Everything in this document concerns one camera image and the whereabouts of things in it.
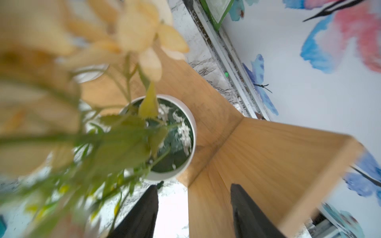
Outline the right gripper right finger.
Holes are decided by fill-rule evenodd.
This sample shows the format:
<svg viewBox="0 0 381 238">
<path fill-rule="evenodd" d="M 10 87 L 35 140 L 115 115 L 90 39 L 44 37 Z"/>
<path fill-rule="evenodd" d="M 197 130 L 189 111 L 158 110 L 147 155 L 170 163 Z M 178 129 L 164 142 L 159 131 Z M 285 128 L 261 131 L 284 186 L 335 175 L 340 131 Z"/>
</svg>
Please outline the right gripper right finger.
<svg viewBox="0 0 381 238">
<path fill-rule="evenodd" d="M 239 184 L 231 184 L 231 204 L 237 238 L 285 238 Z"/>
</svg>

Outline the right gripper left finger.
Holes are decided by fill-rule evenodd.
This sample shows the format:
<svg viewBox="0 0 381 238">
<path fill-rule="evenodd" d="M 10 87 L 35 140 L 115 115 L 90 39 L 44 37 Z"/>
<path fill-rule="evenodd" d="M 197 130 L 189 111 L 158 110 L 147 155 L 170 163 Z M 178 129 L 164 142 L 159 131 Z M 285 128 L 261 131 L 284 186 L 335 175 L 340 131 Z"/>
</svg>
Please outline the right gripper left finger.
<svg viewBox="0 0 381 238">
<path fill-rule="evenodd" d="M 158 189 L 151 185 L 109 238 L 152 238 L 158 214 Z"/>
</svg>

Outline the white pot yellow pink flowers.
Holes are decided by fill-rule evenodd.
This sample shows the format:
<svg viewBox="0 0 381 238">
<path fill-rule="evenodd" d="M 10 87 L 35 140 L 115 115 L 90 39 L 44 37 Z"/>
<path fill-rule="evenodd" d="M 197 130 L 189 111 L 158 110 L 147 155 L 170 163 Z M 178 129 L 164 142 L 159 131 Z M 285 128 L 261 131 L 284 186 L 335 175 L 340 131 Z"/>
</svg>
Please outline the white pot yellow pink flowers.
<svg viewBox="0 0 381 238">
<path fill-rule="evenodd" d="M 31 185 L 1 194 L 33 215 L 26 238 L 99 238 L 150 173 L 179 174 L 195 127 L 156 94 L 163 67 L 189 47 L 167 1 L 1 1 L 1 176 Z"/>
</svg>

